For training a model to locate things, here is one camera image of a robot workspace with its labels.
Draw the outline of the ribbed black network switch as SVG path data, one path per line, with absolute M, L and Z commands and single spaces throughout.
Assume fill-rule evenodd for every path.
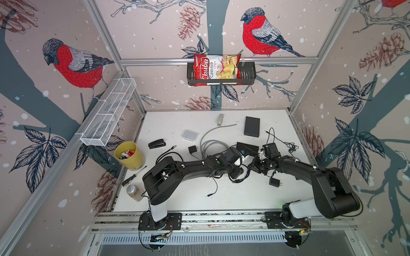
M 255 145 L 245 144 L 245 143 L 237 143 L 236 149 L 244 156 L 258 156 L 259 155 L 259 147 Z

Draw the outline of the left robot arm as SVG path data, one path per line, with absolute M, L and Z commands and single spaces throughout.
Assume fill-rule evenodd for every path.
M 234 147 L 191 162 L 175 161 L 171 156 L 165 157 L 142 178 L 149 198 L 152 220 L 158 223 L 167 217 L 166 201 L 181 182 L 195 178 L 221 177 L 224 174 L 231 179 L 237 179 L 242 175 L 243 169 L 236 165 L 236 162 L 241 164 L 242 160 L 242 154 Z

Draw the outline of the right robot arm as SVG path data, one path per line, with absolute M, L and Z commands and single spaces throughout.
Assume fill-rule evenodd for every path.
M 275 143 L 264 145 L 262 152 L 264 158 L 255 156 L 249 165 L 252 171 L 264 175 L 271 170 L 284 173 L 312 187 L 313 198 L 283 205 L 280 217 L 285 226 L 294 226 L 297 221 L 310 217 L 345 217 L 363 209 L 360 198 L 339 168 L 319 168 L 292 156 L 281 156 Z

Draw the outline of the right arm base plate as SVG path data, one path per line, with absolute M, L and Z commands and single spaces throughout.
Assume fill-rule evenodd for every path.
M 265 212 L 263 220 L 268 229 L 310 229 L 308 218 L 297 219 L 289 212 Z

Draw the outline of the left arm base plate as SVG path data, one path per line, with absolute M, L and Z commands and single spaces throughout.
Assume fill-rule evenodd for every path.
M 181 213 L 169 213 L 167 216 L 155 222 L 151 212 L 145 211 L 139 218 L 138 230 L 139 231 L 157 231 L 157 230 L 180 230 L 182 224 L 182 214 Z

